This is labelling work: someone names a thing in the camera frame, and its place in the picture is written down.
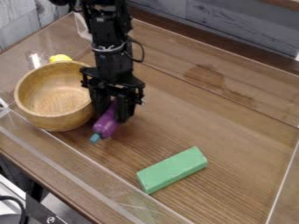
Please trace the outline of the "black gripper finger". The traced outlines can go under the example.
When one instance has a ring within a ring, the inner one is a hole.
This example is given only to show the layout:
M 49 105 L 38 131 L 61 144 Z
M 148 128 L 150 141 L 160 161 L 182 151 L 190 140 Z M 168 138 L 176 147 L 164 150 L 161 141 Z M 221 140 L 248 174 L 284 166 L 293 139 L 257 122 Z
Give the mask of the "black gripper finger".
M 116 120 L 124 123 L 134 114 L 134 102 L 122 94 L 116 97 Z
M 97 116 L 101 116 L 108 109 L 110 96 L 104 88 L 92 88 L 89 90 L 89 98 Z

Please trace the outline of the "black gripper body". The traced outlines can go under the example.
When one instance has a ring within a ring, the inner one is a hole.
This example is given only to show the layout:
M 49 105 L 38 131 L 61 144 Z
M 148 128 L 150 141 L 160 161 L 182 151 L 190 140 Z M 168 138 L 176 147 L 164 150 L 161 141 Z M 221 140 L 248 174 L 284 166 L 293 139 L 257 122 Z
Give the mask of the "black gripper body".
M 88 94 L 92 88 L 104 88 L 110 98 L 125 95 L 134 104 L 142 104 L 145 83 L 134 76 L 132 67 L 109 70 L 84 66 L 80 73 L 81 86 L 88 90 Z

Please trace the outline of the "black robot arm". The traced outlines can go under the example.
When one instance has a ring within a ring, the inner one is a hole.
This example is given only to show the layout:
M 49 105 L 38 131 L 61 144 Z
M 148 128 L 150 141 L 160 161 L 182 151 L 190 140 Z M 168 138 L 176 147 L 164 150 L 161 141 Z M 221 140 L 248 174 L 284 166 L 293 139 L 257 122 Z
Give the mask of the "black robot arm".
M 145 56 L 133 57 L 132 44 L 141 44 L 129 36 L 132 17 L 126 0 L 48 1 L 57 6 L 68 5 L 70 11 L 82 15 L 96 65 L 80 69 L 80 83 L 88 89 L 97 115 L 101 116 L 109 103 L 116 101 L 113 116 L 124 123 L 145 97 L 145 83 L 133 75 L 133 63 L 141 63 Z

